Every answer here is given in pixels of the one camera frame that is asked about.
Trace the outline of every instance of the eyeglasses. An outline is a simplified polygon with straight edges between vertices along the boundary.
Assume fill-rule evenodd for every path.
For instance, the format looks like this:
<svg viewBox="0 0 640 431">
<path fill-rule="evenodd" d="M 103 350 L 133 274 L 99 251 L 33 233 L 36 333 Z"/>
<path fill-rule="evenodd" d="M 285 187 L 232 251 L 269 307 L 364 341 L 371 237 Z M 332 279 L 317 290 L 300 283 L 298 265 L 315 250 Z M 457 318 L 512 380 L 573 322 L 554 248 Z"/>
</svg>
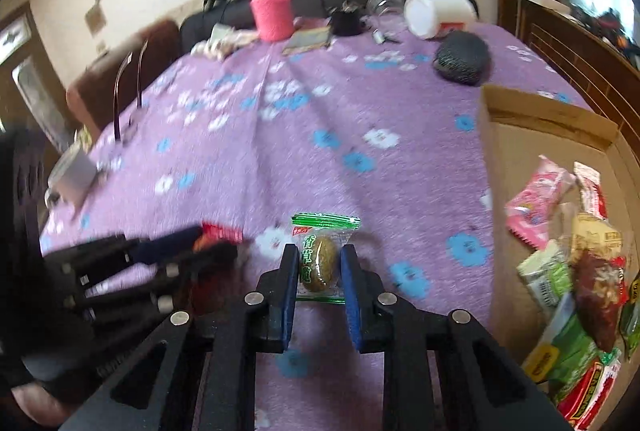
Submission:
<svg viewBox="0 0 640 431">
<path fill-rule="evenodd" d="M 138 122 L 144 116 L 145 109 L 142 107 L 142 87 L 140 85 L 140 70 L 142 68 L 142 56 L 144 55 L 146 48 L 149 44 L 148 40 L 145 40 L 145 43 L 140 48 L 140 55 L 138 57 L 138 77 L 136 83 L 136 91 L 137 91 L 137 102 L 136 109 L 131 112 L 129 116 L 129 123 L 127 125 L 127 129 L 123 131 L 122 136 L 120 133 L 120 115 L 118 108 L 118 88 L 120 87 L 120 78 L 124 73 L 124 70 L 129 66 L 131 61 L 133 60 L 133 52 L 129 52 L 128 55 L 122 61 L 120 68 L 118 69 L 118 73 L 116 74 L 116 82 L 113 87 L 113 138 L 116 141 L 121 141 L 122 143 L 127 143 L 135 132 L 137 131 Z"/>
</svg>

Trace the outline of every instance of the green snack package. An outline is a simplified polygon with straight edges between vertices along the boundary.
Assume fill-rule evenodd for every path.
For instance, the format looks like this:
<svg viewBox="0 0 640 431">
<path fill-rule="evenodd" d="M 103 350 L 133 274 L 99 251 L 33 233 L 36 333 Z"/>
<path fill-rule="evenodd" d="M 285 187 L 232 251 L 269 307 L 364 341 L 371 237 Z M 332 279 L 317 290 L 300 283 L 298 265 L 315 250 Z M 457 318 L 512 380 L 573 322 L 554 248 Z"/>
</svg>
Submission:
<svg viewBox="0 0 640 431">
<path fill-rule="evenodd" d="M 640 272 L 629 288 L 629 300 L 622 308 L 620 316 L 620 333 L 625 341 L 626 359 L 630 360 L 640 344 Z"/>
<path fill-rule="evenodd" d="M 360 218 L 301 212 L 291 223 L 300 251 L 297 299 L 344 303 L 340 249 L 360 227 Z"/>
<path fill-rule="evenodd" d="M 518 265 L 518 274 L 549 320 L 562 296 L 572 289 L 569 267 L 555 239 Z"/>
<path fill-rule="evenodd" d="M 545 384 L 549 397 L 557 404 L 571 392 L 597 356 L 596 344 L 575 314 L 574 297 L 566 293 L 522 369 L 536 384 Z"/>
</svg>

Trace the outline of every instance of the door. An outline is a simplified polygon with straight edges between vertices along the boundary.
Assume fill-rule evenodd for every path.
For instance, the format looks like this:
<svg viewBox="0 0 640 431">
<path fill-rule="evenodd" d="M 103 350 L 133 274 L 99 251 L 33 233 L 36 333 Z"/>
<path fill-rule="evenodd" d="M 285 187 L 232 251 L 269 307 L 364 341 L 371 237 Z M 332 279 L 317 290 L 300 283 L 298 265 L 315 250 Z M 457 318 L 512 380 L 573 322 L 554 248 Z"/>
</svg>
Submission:
<svg viewBox="0 0 640 431">
<path fill-rule="evenodd" d="M 47 136 L 47 175 L 79 127 L 28 4 L 0 20 L 0 122 L 26 125 Z"/>
</svg>

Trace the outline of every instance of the pink thermos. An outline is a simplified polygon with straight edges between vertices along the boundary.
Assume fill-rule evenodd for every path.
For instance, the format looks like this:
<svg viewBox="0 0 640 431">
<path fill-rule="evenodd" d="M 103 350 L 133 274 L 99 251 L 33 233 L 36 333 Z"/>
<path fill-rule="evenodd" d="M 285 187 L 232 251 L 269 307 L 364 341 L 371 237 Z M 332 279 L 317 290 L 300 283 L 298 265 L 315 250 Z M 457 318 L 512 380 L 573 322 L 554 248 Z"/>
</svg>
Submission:
<svg viewBox="0 0 640 431">
<path fill-rule="evenodd" d="M 251 0 L 251 10 L 263 41 L 273 43 L 293 35 L 291 0 Z"/>
</svg>

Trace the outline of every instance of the brown sofa armrest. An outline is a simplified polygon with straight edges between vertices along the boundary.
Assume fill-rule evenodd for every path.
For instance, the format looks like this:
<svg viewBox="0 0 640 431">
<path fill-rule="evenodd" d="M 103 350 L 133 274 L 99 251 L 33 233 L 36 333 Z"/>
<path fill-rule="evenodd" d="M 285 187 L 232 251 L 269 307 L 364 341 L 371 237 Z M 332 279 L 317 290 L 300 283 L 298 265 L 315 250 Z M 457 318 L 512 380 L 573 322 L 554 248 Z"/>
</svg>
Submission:
<svg viewBox="0 0 640 431">
<path fill-rule="evenodd" d="M 113 122 L 113 85 L 122 59 L 130 51 L 136 64 L 130 64 L 120 79 L 119 112 L 136 98 L 138 56 L 149 44 L 140 68 L 140 87 L 145 90 L 162 72 L 180 57 L 180 32 L 171 19 L 158 21 L 140 30 L 128 40 L 92 63 L 66 90 L 69 110 L 84 124 L 93 140 Z"/>
</svg>

